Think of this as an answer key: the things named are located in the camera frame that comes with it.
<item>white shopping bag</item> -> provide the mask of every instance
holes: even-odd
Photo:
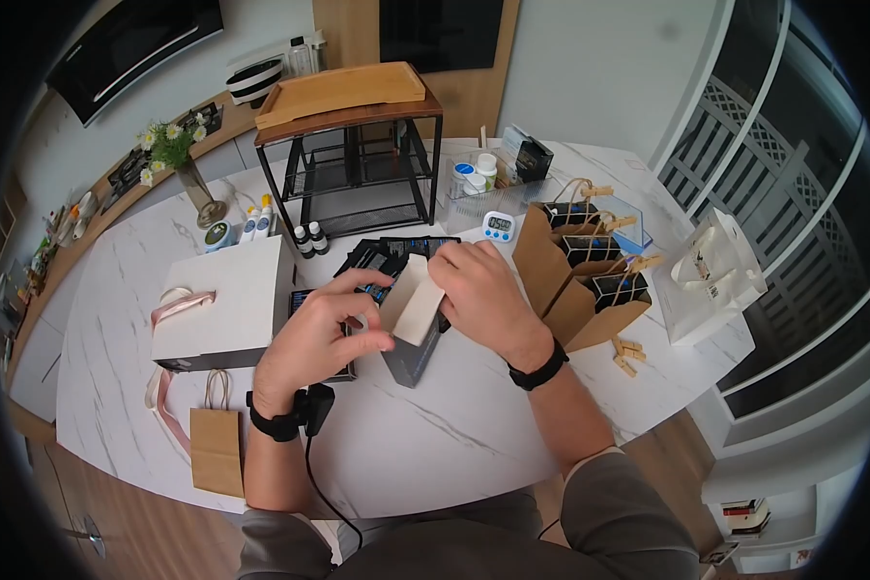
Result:
[[[653,277],[667,337],[677,346],[707,339],[767,291],[735,218],[714,208]]]

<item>digital kitchen timer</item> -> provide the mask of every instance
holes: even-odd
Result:
[[[508,242],[516,235],[516,218],[502,212],[487,212],[483,216],[483,236],[493,241]]]

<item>person's left hand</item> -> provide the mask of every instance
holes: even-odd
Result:
[[[393,337],[380,329],[377,304],[370,294],[354,292],[367,284],[389,286],[393,278],[352,268],[311,292],[277,333],[255,367],[252,400],[262,417],[286,415],[297,389],[331,377],[358,356],[393,349]],[[367,331],[344,336],[342,322],[361,327],[357,315],[367,320]]]

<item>wooden cutting board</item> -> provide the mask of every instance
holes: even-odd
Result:
[[[263,130],[330,110],[425,98],[425,85],[406,62],[348,67],[281,81],[261,105],[255,124]]]

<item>marble table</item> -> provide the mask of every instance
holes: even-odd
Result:
[[[473,140],[446,140],[443,155],[471,150]],[[551,176],[611,184],[644,212],[656,248],[672,249],[693,227],[635,154],[591,145],[545,142],[555,152]],[[286,161],[274,164],[283,174]],[[243,221],[268,186],[260,168],[209,184]],[[299,208],[291,207],[299,221]],[[226,511],[242,499],[195,489],[190,460],[143,401],[155,365],[148,317],[173,261],[203,252],[196,212],[178,195],[110,228],[88,258],[71,311],[58,380],[58,443],[107,473],[146,490]],[[479,229],[460,235],[479,239]],[[409,226],[333,239],[325,256],[298,257],[298,288],[325,284],[360,238],[441,235]],[[511,261],[512,244],[499,245]],[[672,347],[658,300],[621,336],[641,342],[646,363],[629,378],[612,363],[611,344],[570,355],[570,364],[602,407],[621,444],[651,429],[715,384],[754,349],[742,317],[695,347]],[[244,322],[239,322],[240,331]],[[383,359],[356,361],[358,379],[336,383],[336,403],[313,442],[313,468],[325,494],[349,517],[369,518],[444,508],[542,481],[556,465],[535,427],[525,393],[497,355],[448,331],[418,388],[396,384]],[[230,408],[246,410],[252,368],[233,369]],[[189,430],[189,409],[202,406],[207,373],[174,378],[168,410]]]

